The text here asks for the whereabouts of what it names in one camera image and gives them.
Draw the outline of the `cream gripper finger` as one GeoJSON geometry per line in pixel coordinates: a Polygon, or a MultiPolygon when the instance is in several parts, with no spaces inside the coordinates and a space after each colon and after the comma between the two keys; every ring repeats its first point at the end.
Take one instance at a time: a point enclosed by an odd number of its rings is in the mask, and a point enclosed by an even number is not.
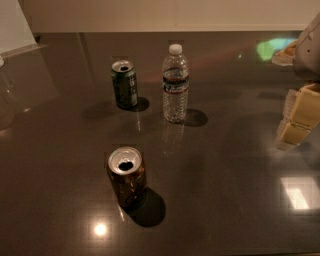
{"type": "Polygon", "coordinates": [[[280,66],[292,66],[294,62],[297,41],[294,40],[284,49],[280,50],[273,57],[271,62],[280,66]]]}
{"type": "Polygon", "coordinates": [[[306,84],[286,95],[276,147],[287,151],[299,146],[320,123],[320,84],[306,84]]]}

